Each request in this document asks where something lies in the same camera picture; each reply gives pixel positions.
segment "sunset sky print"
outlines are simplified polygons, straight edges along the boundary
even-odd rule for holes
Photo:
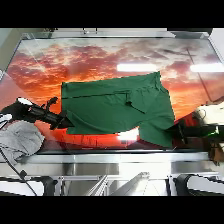
[[[200,73],[190,70],[194,64],[219,62],[208,40],[172,38],[59,38],[23,40],[7,74],[0,81],[0,109],[25,97],[42,105],[57,96],[51,107],[61,111],[62,82],[89,82],[147,72],[118,72],[120,63],[154,64],[161,81],[170,92],[176,119],[196,107],[224,95],[224,73]],[[49,130],[49,125],[36,122],[47,140],[86,147],[120,146],[116,135],[67,135],[66,130]]]

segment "black cable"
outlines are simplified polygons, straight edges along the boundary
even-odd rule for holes
[[[6,163],[10,166],[10,168],[20,177],[22,181],[30,188],[30,190],[34,193],[35,196],[37,196],[36,192],[33,190],[33,188],[30,186],[30,184],[25,180],[23,176],[19,173],[19,171],[9,162],[5,154],[3,153],[2,149],[0,148],[0,153],[2,154],[2,157],[6,161]]]

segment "crumpled gray fabric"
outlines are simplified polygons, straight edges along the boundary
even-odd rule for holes
[[[44,138],[34,124],[18,121],[11,124],[6,130],[0,131],[0,148],[7,159],[16,165],[16,160],[37,152]]]

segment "green polo shirt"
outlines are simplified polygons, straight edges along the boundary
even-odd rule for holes
[[[172,147],[170,96],[160,73],[94,82],[62,83],[62,110],[74,124],[68,134],[113,134],[139,126],[142,140]]]

